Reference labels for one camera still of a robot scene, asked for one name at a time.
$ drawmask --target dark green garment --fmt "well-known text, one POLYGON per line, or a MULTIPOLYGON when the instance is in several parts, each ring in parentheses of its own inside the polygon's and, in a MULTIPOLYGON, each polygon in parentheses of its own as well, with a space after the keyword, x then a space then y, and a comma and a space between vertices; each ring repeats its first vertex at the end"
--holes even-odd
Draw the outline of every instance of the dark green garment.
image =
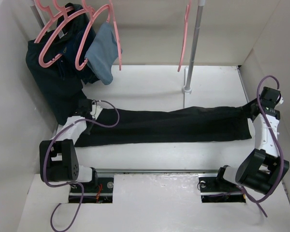
MULTIPOLYGON (((82 9, 81 5, 73 4, 75 11, 82 9)), ((83 29, 88 23, 86 14, 82 14, 72 20, 66 27, 65 36, 61 39, 57 36, 48 49, 44 61, 48 62, 54 58, 58 52, 64 48, 65 44, 83 29)), ((77 78, 75 72, 70 73, 69 78, 64 80, 60 77, 59 66, 54 63, 49 68, 43 68, 39 65, 39 55, 53 31, 45 34, 40 43, 34 43, 34 40, 28 42, 28 51, 26 55, 27 66, 37 83, 40 91, 46 98, 51 110, 53 111, 57 122, 64 125, 67 118, 77 108, 78 101, 85 99, 82 92, 82 82, 77 78)))

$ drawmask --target black cloth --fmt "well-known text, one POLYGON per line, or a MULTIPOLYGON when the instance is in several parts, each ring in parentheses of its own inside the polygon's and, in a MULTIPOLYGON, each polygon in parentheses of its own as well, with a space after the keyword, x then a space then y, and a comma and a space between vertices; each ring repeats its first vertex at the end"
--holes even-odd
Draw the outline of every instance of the black cloth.
MULTIPOLYGON (((74 11, 72 12, 82 9, 81 5, 73 4, 72 6, 74 7, 74 11)), ((54 58, 59 51, 65 47, 69 40, 77 35, 87 23, 88 17, 86 14, 82 14, 69 22, 69 24, 65 26, 64 32, 66 35, 61 39, 57 36, 44 57, 45 62, 54 58)), ((57 122, 64 125, 67 118, 77 108, 78 101, 80 99, 86 99, 86 96, 82 92, 82 82, 77 78, 73 69, 68 72, 70 74, 68 78, 64 80, 61 78, 58 62, 67 62, 64 56, 49 68, 43 68, 39 65, 40 52, 52 33, 53 31, 46 33, 40 43, 34 43, 34 40, 28 42, 26 63, 40 91, 51 107, 57 122)))
MULTIPOLYGON (((250 139, 247 115, 242 107, 190 107, 172 112, 118 110, 114 128, 94 125, 81 134, 76 147, 130 143, 211 142, 250 139)), ((112 125, 114 109, 103 109, 97 122, 112 125)))

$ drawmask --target metal pole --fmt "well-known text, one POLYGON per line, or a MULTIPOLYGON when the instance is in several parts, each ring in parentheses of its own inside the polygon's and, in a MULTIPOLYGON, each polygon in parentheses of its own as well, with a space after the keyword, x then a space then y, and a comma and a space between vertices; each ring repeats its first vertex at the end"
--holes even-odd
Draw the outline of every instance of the metal pole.
POLYGON ((203 11, 204 5, 205 5, 205 0, 199 0, 197 18, 195 20, 195 27, 194 27, 194 34, 193 34, 193 41, 192 41, 192 48, 191 48, 188 75, 187 75, 186 85, 183 87, 183 93, 191 93, 192 92, 190 84, 191 84, 191 77, 192 77, 195 53, 196 53, 197 45, 198 45, 200 24, 201 24, 202 11, 203 11))
POLYGON ((38 21, 40 27, 41 27, 41 28, 44 28, 44 26, 45 26, 45 25, 44 25, 44 22, 43 22, 43 20, 42 20, 40 14, 39 14, 39 12, 38 12, 37 7, 35 6, 35 2, 34 2, 34 0, 28 0, 28 2, 29 2, 30 8, 31 8, 31 10, 32 10, 32 12, 33 12, 35 18, 37 19, 37 21, 38 21))

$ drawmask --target pink hanger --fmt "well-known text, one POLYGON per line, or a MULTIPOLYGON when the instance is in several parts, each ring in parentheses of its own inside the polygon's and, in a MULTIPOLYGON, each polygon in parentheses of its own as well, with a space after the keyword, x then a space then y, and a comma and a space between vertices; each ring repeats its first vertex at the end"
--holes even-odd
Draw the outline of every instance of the pink hanger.
MULTIPOLYGON (((60 7, 60 6, 57 5, 57 0, 53 0, 53 3, 54 3, 54 5, 55 5, 55 7, 57 9, 63 9, 62 7, 60 7)), ((49 47, 51 46, 52 42, 57 37, 57 35, 64 28, 64 26, 67 25, 67 23, 69 23, 71 20, 73 20, 74 18, 76 18, 76 17, 78 17, 78 16, 80 16, 81 14, 84 14, 84 13, 87 13, 87 10, 86 9, 79 10, 79 11, 73 13, 70 16, 67 16, 66 15, 66 18, 63 20, 63 22, 55 29, 55 31, 53 32, 53 34, 50 36, 50 38, 46 42, 46 44, 45 44, 45 46, 44 46, 44 48, 41 51, 40 56, 39 56, 39 64, 43 68, 50 67, 53 63, 55 63, 62 56, 62 54, 57 54, 51 61, 49 61, 47 63, 44 62, 44 56, 45 56, 47 50, 49 49, 49 47)))
POLYGON ((40 0, 35 0, 35 2, 36 2, 36 5, 42 11, 47 12, 49 14, 49 17, 50 17, 50 20, 47 22, 47 24, 44 26, 44 28, 41 30, 40 34, 37 36, 37 38, 34 41, 37 44, 37 43, 39 43, 41 41, 42 37, 46 34, 47 30, 53 25, 53 23, 56 22, 61 16, 65 16, 65 13, 73 10, 73 7, 70 6, 68 8, 65 8, 65 12, 60 11, 58 14, 56 14, 54 16, 49 6, 46 6, 46 7, 42 6, 40 0))
POLYGON ((186 12, 185 12, 185 28, 184 28, 183 46, 182 46, 182 54, 180 57, 180 62, 177 69, 178 72, 180 71, 180 68, 182 67, 182 63, 183 63, 183 59, 185 55, 187 31, 188 31, 188 18, 189 18, 190 8, 191 8, 191 0, 189 0, 189 4, 187 5, 186 12))
MULTIPOLYGON (((89 8, 87 5, 86 5, 86 0, 82 0, 82 3, 83 3, 83 8, 86 9, 87 11, 89 11, 89 8)), ((107 17, 107 20, 106 22, 109 22, 110 19, 111 19, 111 15, 113 16, 113 22, 114 22, 114 29, 115 29, 115 36, 116 36, 116 42, 117 42, 117 47, 118 47, 118 59, 119 59, 119 70, 121 70, 121 46, 120 46, 120 40, 119 40, 119 34, 118 34, 118 29, 117 29, 117 23, 116 23, 116 20, 115 20, 115 15, 114 15, 114 9, 113 9, 113 4, 112 4, 112 0, 110 0, 110 4, 107 4, 107 5, 104 5, 102 7, 100 7, 100 9, 98 9, 94 14, 91 14, 90 13, 90 22, 88 23, 87 25, 87 28, 84 32, 84 35, 83 35, 83 38, 82 38, 82 41, 81 41, 81 44, 78 48, 78 51, 77 51, 77 55, 76 55, 76 58, 75 58, 75 67, 77 70, 82 70, 86 64, 88 63, 88 59, 86 58, 84 60, 84 62, 79 65, 79 59, 80 59, 80 56, 81 56, 81 53, 82 53, 82 50, 84 48, 84 44, 85 44, 85 41, 86 41, 86 38, 89 34, 89 31, 92 27, 92 24, 94 23, 94 21, 96 20, 96 18, 104 11, 104 10, 108 10, 108 17, 107 17)))

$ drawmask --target gray blue cloth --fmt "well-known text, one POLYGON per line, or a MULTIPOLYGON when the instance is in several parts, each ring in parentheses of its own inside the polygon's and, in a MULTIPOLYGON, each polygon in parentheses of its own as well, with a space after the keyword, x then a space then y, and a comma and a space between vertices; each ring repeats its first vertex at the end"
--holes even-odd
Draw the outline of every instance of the gray blue cloth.
POLYGON ((85 54, 85 58, 88 59, 87 65, 103 84, 109 85, 113 81, 111 67, 117 57, 118 48, 112 27, 109 23, 105 22, 101 25, 85 54))

